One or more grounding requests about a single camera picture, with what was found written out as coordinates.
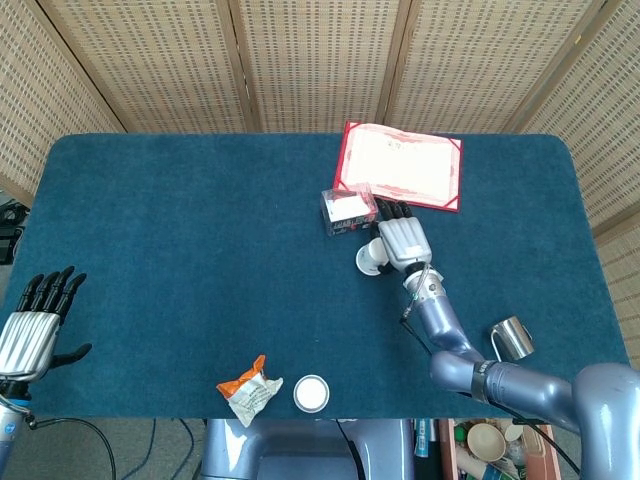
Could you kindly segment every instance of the metal mug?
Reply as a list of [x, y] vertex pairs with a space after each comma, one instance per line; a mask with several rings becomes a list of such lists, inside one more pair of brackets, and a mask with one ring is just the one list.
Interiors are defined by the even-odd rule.
[[502, 362], [502, 357], [496, 345], [495, 337], [500, 339], [504, 347], [504, 354], [508, 360], [520, 360], [531, 355], [535, 350], [531, 339], [531, 334], [520, 323], [518, 317], [509, 317], [500, 323], [496, 323], [490, 330], [491, 345], [496, 352], [498, 360]]

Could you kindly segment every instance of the floor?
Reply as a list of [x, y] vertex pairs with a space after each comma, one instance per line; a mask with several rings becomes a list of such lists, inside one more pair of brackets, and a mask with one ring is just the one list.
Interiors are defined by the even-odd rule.
[[[0, 194], [0, 204], [4, 203]], [[0, 266], [0, 302], [8, 283], [11, 267]], [[91, 419], [111, 443], [116, 460], [118, 479], [135, 468], [146, 456], [152, 432], [151, 419]], [[200, 419], [187, 419], [194, 449], [186, 465], [175, 478], [191, 480], [200, 461], [204, 424]], [[579, 465], [580, 440], [577, 436], [555, 429], [558, 444]], [[191, 442], [184, 426], [176, 419], [159, 419], [149, 460], [131, 479], [171, 479], [189, 452]], [[560, 459], [563, 480], [578, 478]], [[107, 452], [98, 436], [86, 427], [59, 424], [31, 431], [25, 429], [16, 441], [7, 467], [5, 480], [108, 480], [110, 477]]]

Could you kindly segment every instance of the snack bag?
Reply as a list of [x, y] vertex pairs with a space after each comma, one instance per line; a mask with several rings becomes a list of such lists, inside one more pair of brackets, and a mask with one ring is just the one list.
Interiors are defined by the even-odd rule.
[[282, 378], [268, 380], [262, 372], [266, 357], [260, 355], [253, 367], [237, 380], [218, 384], [218, 391], [227, 399], [229, 406], [242, 425], [248, 427], [282, 386]]

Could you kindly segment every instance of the silver robotic hand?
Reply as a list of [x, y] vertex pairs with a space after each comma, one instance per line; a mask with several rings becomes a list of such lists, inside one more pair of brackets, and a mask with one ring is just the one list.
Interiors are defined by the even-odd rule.
[[376, 202], [389, 264], [405, 274], [408, 310], [418, 311], [429, 340], [441, 349], [431, 361], [433, 382], [580, 434], [583, 480], [640, 479], [640, 373], [628, 365], [592, 365], [571, 384], [485, 360], [467, 339], [440, 275], [430, 266], [431, 248], [420, 222], [406, 204]]
[[30, 416], [29, 385], [48, 370], [81, 360], [91, 344], [75, 352], [54, 355], [58, 331], [64, 324], [73, 297], [84, 282], [84, 273], [69, 281], [74, 268], [35, 276], [25, 287], [0, 335], [0, 477], [13, 442]]

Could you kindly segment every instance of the teal felt surface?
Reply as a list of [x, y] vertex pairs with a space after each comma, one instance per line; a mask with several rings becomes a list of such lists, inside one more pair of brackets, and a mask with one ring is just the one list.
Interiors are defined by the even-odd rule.
[[[471, 340], [517, 315], [523, 363], [571, 379], [626, 362], [569, 152], [544, 135], [460, 135], [460, 212], [414, 211]], [[89, 134], [50, 152], [4, 314], [38, 272], [86, 272], [58, 352], [78, 364], [31, 388], [39, 414], [230, 417], [217, 383], [260, 353], [284, 386], [261, 414], [304, 417], [297, 379], [321, 375], [326, 418], [487, 415], [439, 391], [398, 325], [402, 276], [369, 278], [367, 232], [329, 238], [320, 192], [340, 135]], [[420, 331], [417, 318], [412, 319]]]

